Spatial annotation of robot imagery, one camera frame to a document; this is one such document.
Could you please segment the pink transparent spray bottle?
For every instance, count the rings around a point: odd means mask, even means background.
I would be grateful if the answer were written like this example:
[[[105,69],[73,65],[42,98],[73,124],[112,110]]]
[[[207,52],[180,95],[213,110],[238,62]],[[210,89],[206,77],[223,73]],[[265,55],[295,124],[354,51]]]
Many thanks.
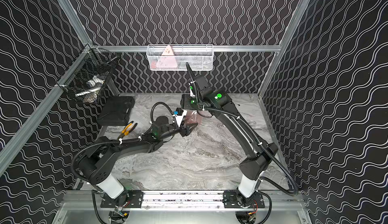
[[[199,115],[195,110],[188,110],[185,116],[185,124],[187,126],[199,125]]]

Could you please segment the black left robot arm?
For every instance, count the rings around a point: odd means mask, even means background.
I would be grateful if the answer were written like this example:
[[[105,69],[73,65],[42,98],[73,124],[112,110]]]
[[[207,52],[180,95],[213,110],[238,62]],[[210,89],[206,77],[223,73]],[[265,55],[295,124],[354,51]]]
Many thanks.
[[[153,105],[150,112],[151,126],[145,133],[133,139],[110,140],[101,137],[93,145],[80,150],[71,161],[72,173],[94,186],[92,193],[103,192],[104,197],[115,207],[124,207],[130,202],[128,190],[112,174],[117,160],[155,152],[175,135],[189,136],[198,126],[197,122],[187,120],[187,111],[181,108],[172,110],[167,106],[170,113],[168,117],[154,118],[154,110],[159,105],[166,106],[163,102]]]

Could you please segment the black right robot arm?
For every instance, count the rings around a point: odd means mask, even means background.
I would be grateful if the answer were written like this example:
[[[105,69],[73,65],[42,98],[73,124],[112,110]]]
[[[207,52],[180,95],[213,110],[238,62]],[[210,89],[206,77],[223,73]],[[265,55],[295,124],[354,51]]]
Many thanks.
[[[204,76],[195,76],[189,63],[186,63],[190,77],[189,95],[183,95],[181,105],[184,109],[195,110],[201,117],[207,111],[208,118],[215,117],[231,132],[242,147],[246,158],[239,164],[242,179],[236,191],[237,202],[246,206],[258,193],[258,186],[262,181],[267,181],[278,190],[289,196],[297,196],[299,188],[290,172],[276,159],[278,147],[268,143],[251,127],[238,111],[232,98],[224,90],[211,87]],[[263,177],[271,163],[275,163],[292,185],[291,190],[286,190],[275,181]]]

